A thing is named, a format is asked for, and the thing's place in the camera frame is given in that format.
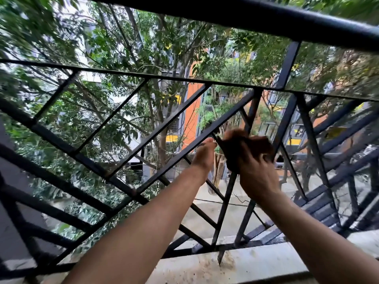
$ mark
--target person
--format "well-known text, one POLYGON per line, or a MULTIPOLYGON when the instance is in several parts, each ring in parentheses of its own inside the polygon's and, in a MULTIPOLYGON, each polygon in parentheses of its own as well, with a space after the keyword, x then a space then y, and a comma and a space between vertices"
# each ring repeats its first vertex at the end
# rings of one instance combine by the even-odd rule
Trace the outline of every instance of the person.
MULTIPOLYGON (((320 283, 379 283, 379 263, 294 204, 279 188, 274 165, 254 159, 245 143, 240 183, 291 242, 320 283)), ((148 204, 100 239, 64 284, 145 283, 172 241, 213 167, 211 138, 196 150, 189 168, 148 204)))

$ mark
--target black metal railing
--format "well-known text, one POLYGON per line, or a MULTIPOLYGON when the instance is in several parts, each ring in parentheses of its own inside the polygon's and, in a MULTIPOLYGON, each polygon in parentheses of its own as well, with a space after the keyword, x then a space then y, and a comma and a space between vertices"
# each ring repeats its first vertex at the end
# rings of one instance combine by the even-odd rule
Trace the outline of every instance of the black metal railing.
MULTIPOLYGON (((36 199, 22 191, 13 188, 1 179, 0 183, 0 201, 4 205, 9 217, 14 222, 15 227, 20 233, 22 240, 24 241, 26 247, 28 248, 30 255, 36 260, 37 267, 35 268, 26 268, 18 270, 8 270, 4 265, 0 267, 0 280, 2 279, 11 279, 17 277, 30 277, 35 275, 46 275, 57 272, 66 272, 69 271, 74 263, 68 264, 59 264, 67 255, 69 255, 75 248, 77 248, 83 241, 95 233, 99 228, 107 223, 112 217, 119 213, 123 208, 129 205, 132 201, 136 201, 142 205, 145 205, 149 202, 147 198, 143 196, 143 192, 148 189, 156 181, 161 181, 164 185, 169 185, 169 181, 164 178, 166 172, 168 172, 172 167, 174 167, 182 159, 187 163, 190 163, 188 154, 194 150, 202 141, 204 141, 208 136, 212 136, 218 140, 214 132, 223 125, 228 119, 233 117, 235 114, 241 114, 241 117, 245 122, 245 131, 250 132, 253 126, 255 116, 257 114, 259 101, 261 100, 264 90, 268 91, 279 91, 287 92, 290 94, 285 111, 282 115, 281 122, 276 130, 275 138, 273 140, 274 154, 272 155, 272 160, 274 160, 277 153, 280 151, 285 162, 288 163, 288 169, 293 177, 295 185, 298 189, 296 193, 296 198, 294 202, 305 209, 306 212, 311 214, 316 219, 323 222, 325 225, 331 227, 335 231, 344 235, 345 237, 353 231, 353 229, 364 230, 366 229, 373 217, 379 211, 379 202, 373 203, 375 197, 379 192, 378 185, 378 158, 379 158, 379 149, 373 150, 371 153, 363 156, 358 161, 354 163, 346 164, 346 160, 351 158, 357 152, 362 151, 368 144, 377 140, 379 134, 371 134, 367 139, 361 143, 356 143, 354 146, 341 153, 337 157, 333 158, 328 164, 324 163, 323 155, 329 152, 331 149, 337 145, 343 143, 352 135, 357 133, 359 130, 363 129, 368 124, 377 120, 379 117, 379 110, 374 109, 370 114, 366 115, 364 118, 360 119, 358 122, 353 124, 351 127, 346 129, 338 137, 327 141, 326 143, 319 145, 317 137, 327 128, 335 124, 345 115, 350 113, 354 108, 366 99, 352 98, 352 97, 342 97, 342 96, 326 96, 318 95, 315 93, 308 92, 297 92, 286 89, 286 83, 289 79, 292 66, 294 64, 295 58, 299 51, 301 40, 321 42, 329 45, 338 45, 343 47, 365 49, 371 51, 377 51, 379 46, 379 29, 363 24, 353 23, 350 21, 331 18, 320 14, 305 12, 293 8, 280 7, 275 4, 267 4, 264 2, 256 0, 233 0, 237 2, 236 4, 244 4, 244 6, 238 6, 243 10, 251 9, 252 12, 257 12, 258 15, 265 15, 265 19, 268 15, 272 16, 272 12, 277 12, 275 18, 281 18, 280 23, 283 24, 279 28, 277 24, 270 25, 269 23, 264 22, 253 22, 249 20, 247 23, 244 23, 244 17, 241 18, 220 18, 219 15, 209 14, 209 11, 206 14, 199 15, 197 12, 195 15, 191 13, 192 11, 185 8, 183 11, 171 10, 168 6, 162 6, 161 4, 155 4, 155 1, 149 3, 141 3, 138 0, 127 0, 128 6, 133 6, 139 9, 147 9, 150 11, 155 11, 159 13, 166 14, 182 14, 183 17, 199 19, 210 21, 212 23, 220 23, 223 25, 234 26, 237 28, 245 29, 255 29, 258 31, 263 31, 266 33, 274 33, 281 36, 291 37, 293 41, 288 49, 287 55, 284 58, 282 69, 275 87, 264 87, 257 85, 246 85, 246 84, 235 84, 228 82, 217 82, 217 81, 207 81, 207 80, 197 80, 197 79, 188 79, 188 78, 177 78, 171 76, 155 76, 144 73, 133 73, 133 72, 123 72, 123 71, 111 71, 111 70, 102 70, 95 68, 82 68, 76 66, 67 66, 60 64, 47 64, 47 63, 37 63, 30 61, 16 61, 9 59, 1 59, 0 64, 19 64, 24 66, 36 66, 36 67, 48 67, 48 68, 57 68, 61 70, 72 70, 72 75, 69 76, 56 90, 56 92, 51 96, 50 100, 40 109, 40 111, 35 115, 34 118, 30 117, 27 113, 18 109, 12 103, 5 99, 0 99, 0 110, 10 116, 12 119, 19 122, 21 125, 27 127, 32 132, 43 138, 45 141, 58 148, 69 157, 73 158, 78 163, 81 163, 83 166, 103 178, 108 183, 111 183, 122 192, 124 192, 127 197, 118 204, 116 207, 110 207, 103 203, 102 201, 95 199, 94 197, 88 195, 86 192, 80 190, 73 184, 62 180, 59 176, 47 171, 44 168, 39 167, 35 163, 29 161, 25 157, 18 155, 16 152, 12 151, 9 148, 6 148, 3 145, 0 145, 0 157, 6 159, 12 164, 20 167, 24 171, 27 171, 33 174, 37 178, 56 186, 64 192, 69 193, 80 201, 96 208, 98 211, 104 213, 104 217, 97 222, 96 224, 89 224, 85 221, 79 220, 78 218, 71 216, 61 210, 58 210, 51 205, 43 202, 42 200, 36 199), (323 32, 307 28, 307 30, 291 31, 290 33, 284 28, 284 24, 292 22, 294 20, 301 19, 302 22, 309 24, 309 26, 317 27, 320 30, 325 30, 323 32), (94 73, 104 73, 104 74, 114 74, 114 75, 126 75, 126 76, 135 76, 141 78, 143 81, 138 85, 135 90, 126 98, 126 100, 117 108, 115 111, 109 115, 107 119, 78 147, 73 147, 72 145, 66 143, 64 140, 56 136, 49 129, 38 123, 40 117, 49 109, 54 102, 59 99, 60 94, 64 89, 70 84, 74 78, 83 71, 94 72, 94 73), (139 90, 151 79, 163 79, 163 80, 172 80, 172 81, 184 81, 184 82, 196 82, 203 84, 203 86, 197 90, 191 97, 189 97, 185 102, 183 102, 178 109, 170 114, 170 116, 165 119, 154 131, 145 138, 129 155, 124 159, 124 161, 116 168, 112 170, 105 170, 103 167, 99 166, 90 158, 86 157, 81 153, 82 149, 96 136, 96 134, 122 109, 122 107, 136 94, 139 90), (215 120, 211 125, 206 128, 192 143, 182 149, 179 153, 175 154, 167 164, 159 169, 153 176, 151 176, 145 183, 143 183, 137 189, 132 189, 130 186, 122 182, 117 178, 116 173, 125 166, 130 159, 138 154, 145 146, 147 146, 155 136, 157 136, 164 128, 168 127, 172 121, 176 120, 180 114, 184 112, 194 101, 196 101, 201 95, 212 85, 225 85, 233 87, 244 87, 250 89, 246 95, 244 95, 229 111, 224 115, 220 116, 219 119, 215 120), (338 111, 330 114, 327 119, 322 123, 313 127, 312 121, 309 116, 310 110, 315 108, 317 105, 322 103, 326 98, 339 98, 339 99, 350 99, 345 106, 340 108, 338 111), (249 112, 246 113, 244 106, 250 103, 249 112), (303 190, 301 181, 296 175, 295 169, 291 163, 290 157, 285 149, 283 140, 286 136, 286 133, 290 127, 291 119, 295 111, 298 111, 301 115, 301 119, 304 124, 304 128, 307 135, 308 146, 312 151, 312 157, 314 159, 315 165, 317 166, 318 172, 320 173, 320 178, 322 180, 322 185, 317 187, 314 190, 306 193, 303 190), (362 169, 366 166, 371 167, 371 191, 367 194, 364 200, 361 203, 357 201, 357 191, 355 188, 354 181, 352 176, 355 172, 362 169), (334 170, 338 167, 342 167, 338 170, 338 173, 333 177, 328 177, 328 172, 334 170), (349 193, 351 196, 352 210, 353 213, 348 219, 340 223, 338 216, 337 208, 334 204, 333 188, 337 185, 342 185, 348 183, 349 193), (68 223, 73 227, 76 227, 84 232, 76 240, 67 239, 59 234, 53 233, 46 229, 36 227, 33 224, 27 223, 25 219, 20 216, 16 203, 22 203, 32 207, 46 215, 49 215, 53 218, 59 219, 64 223, 68 223), (364 215, 362 214, 364 210, 372 205, 368 212, 364 215), (360 221, 352 226, 354 222, 360 217, 360 221), (59 256, 46 255, 45 253, 38 250, 37 245, 34 243, 33 238, 37 237, 45 241, 54 243, 56 245, 62 246, 65 248, 65 251, 59 256)), ((265 245, 270 243, 277 243, 280 240, 278 238, 281 234, 281 231, 277 228, 271 232, 264 235, 262 238, 258 238, 260 234, 274 226, 271 221, 263 222, 258 215, 255 213, 255 202, 251 200, 246 209, 244 218, 237 232, 234 243, 228 244, 218 244, 219 234, 221 226, 223 224, 227 207, 232 195, 233 187, 237 179, 237 174, 232 173, 229 179, 229 183, 226 188, 226 193, 223 195, 217 187, 209 180, 207 184, 215 191, 215 193, 222 200, 222 207, 217 221, 213 221, 204 211, 202 211, 195 204, 191 205, 191 208, 199 214, 205 221, 207 221, 214 229, 215 233, 213 235, 212 241, 209 244, 196 233, 192 232, 190 229, 184 225, 180 225, 179 230, 184 233, 183 236, 173 241, 166 252, 163 255, 163 258, 178 257, 191 254, 200 254, 208 252, 219 252, 218 260, 221 262, 222 256, 226 250, 243 248, 243 247, 253 247, 259 245, 265 245), (258 217, 261 221, 261 225, 258 226, 251 232, 246 233, 246 227, 248 225, 249 219, 255 214, 255 217, 258 217), (178 247, 183 244, 185 241, 193 239, 197 242, 192 248, 178 249, 178 247)))

